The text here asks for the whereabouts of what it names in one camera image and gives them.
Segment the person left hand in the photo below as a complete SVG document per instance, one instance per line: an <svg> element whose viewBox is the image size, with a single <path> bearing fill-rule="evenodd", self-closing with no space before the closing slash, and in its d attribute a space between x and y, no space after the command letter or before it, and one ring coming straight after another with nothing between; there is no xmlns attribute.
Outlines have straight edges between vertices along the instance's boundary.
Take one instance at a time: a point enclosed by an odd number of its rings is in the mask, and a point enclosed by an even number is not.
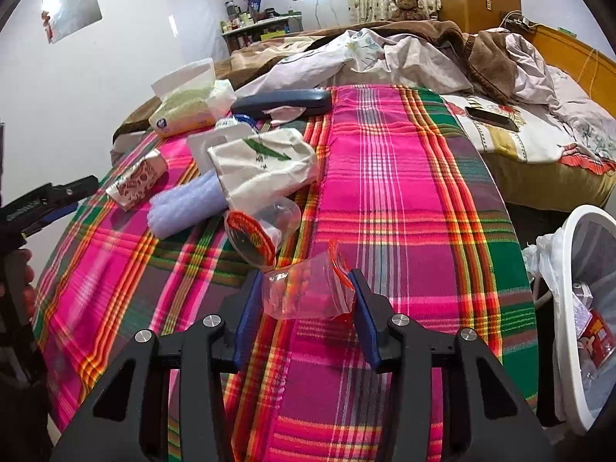
<svg viewBox="0 0 616 462"><path fill-rule="evenodd" d="M15 316L20 325L28 324L34 313L31 257L29 249L21 248L1 259L1 313Z"/></svg>

